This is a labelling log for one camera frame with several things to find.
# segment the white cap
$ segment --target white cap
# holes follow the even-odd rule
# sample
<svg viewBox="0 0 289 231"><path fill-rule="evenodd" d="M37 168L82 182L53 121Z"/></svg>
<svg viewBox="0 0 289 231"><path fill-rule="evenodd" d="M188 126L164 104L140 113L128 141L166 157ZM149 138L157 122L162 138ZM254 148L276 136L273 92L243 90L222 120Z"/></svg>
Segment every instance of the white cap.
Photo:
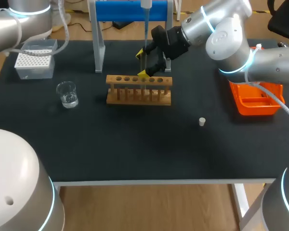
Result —
<svg viewBox="0 0 289 231"><path fill-rule="evenodd" d="M200 126L204 126L204 123L206 122L206 119L205 118L203 118L203 117L201 117L200 119L199 119L199 125Z"/></svg>
<svg viewBox="0 0 289 231"><path fill-rule="evenodd" d="M152 0L141 0L141 8L151 9L152 7Z"/></svg>

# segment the clear plastic box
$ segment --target clear plastic box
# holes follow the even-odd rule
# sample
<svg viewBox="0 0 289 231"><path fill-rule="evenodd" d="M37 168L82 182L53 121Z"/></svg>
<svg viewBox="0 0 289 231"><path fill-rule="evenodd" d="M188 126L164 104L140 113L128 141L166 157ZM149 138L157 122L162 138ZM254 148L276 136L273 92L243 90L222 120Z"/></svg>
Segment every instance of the clear plastic box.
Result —
<svg viewBox="0 0 289 231"><path fill-rule="evenodd" d="M58 47L56 39L44 39L26 42L22 50L33 53L49 53ZM30 56L18 54L15 69L21 79L43 79L52 78L54 71L53 56Z"/></svg>

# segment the white cable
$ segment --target white cable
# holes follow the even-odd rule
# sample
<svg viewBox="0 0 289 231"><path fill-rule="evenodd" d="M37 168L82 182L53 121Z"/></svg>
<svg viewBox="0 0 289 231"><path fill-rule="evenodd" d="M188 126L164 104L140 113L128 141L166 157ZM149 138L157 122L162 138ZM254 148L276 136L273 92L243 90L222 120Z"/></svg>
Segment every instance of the white cable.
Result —
<svg viewBox="0 0 289 231"><path fill-rule="evenodd" d="M255 53L261 49L261 44L257 44L257 47L256 47L256 50L253 52L253 55L255 55ZM272 92L270 92L268 89L264 88L263 86L259 85L259 84L255 84L253 82L249 82L248 81L248 71L249 71L249 67L250 67L250 64L247 65L247 69L245 71L245 81L247 84L253 86L253 87L256 87L256 88L259 88L260 90L262 90L263 92L265 92L267 95L269 95L273 100L275 100L289 115L289 108L279 100L279 98L277 98Z"/></svg>
<svg viewBox="0 0 289 231"><path fill-rule="evenodd" d="M8 9L5 9L5 8L0 8L0 11L6 11L8 14L10 14L10 11ZM15 45L12 47L15 48L18 46L18 44L20 43L21 41L21 38L23 36L23 31L21 29L21 24L20 24L20 21L19 19L17 18L17 16L15 14L11 14L11 16L15 19L16 21L16 24L17 24L17 29L18 29L18 33L17 33L17 41L15 43Z"/></svg>
<svg viewBox="0 0 289 231"><path fill-rule="evenodd" d="M32 53L32 52L23 51L23 50L20 50L20 49L12 49L10 51L11 52L17 52L17 53L22 53L22 54L27 54L27 55L30 55L30 56L50 56L50 55L55 55L55 54L63 51L65 49L65 47L67 47L68 42L69 42L69 32L68 32L68 27L67 27L67 24L66 24L66 19L65 19L64 0L59 0L58 1L58 7L59 7L59 14L60 14L60 17L61 17L61 20L62 20L62 23L63 23L63 26L64 26L65 34L66 34L66 38L65 38L65 41L64 41L64 44L62 45L62 47L60 47L59 49L57 49L55 51L49 52L49 53Z"/></svg>

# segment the wooden test tube rack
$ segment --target wooden test tube rack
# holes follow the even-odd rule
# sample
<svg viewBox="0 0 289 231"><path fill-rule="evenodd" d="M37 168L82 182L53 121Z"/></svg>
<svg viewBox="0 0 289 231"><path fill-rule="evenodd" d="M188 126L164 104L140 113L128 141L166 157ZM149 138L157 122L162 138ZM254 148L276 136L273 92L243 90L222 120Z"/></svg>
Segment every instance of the wooden test tube rack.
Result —
<svg viewBox="0 0 289 231"><path fill-rule="evenodd" d="M140 78L107 75L106 83L110 84L107 95L108 104L171 105L171 91L169 90L172 86L171 77ZM139 85L140 89L134 88L135 85ZM144 90L141 88L144 85L162 86L163 90Z"/></svg>

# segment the orange tray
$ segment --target orange tray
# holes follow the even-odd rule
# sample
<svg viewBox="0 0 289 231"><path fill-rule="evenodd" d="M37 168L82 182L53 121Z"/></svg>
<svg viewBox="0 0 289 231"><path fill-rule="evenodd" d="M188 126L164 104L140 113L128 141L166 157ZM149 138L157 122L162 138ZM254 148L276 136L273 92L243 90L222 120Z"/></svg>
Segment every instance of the orange tray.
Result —
<svg viewBox="0 0 289 231"><path fill-rule="evenodd" d="M269 116L276 113L281 106L262 90L247 84L234 84L229 82L236 106L244 116ZM283 98L283 85L273 83L260 83L277 98L285 103Z"/></svg>

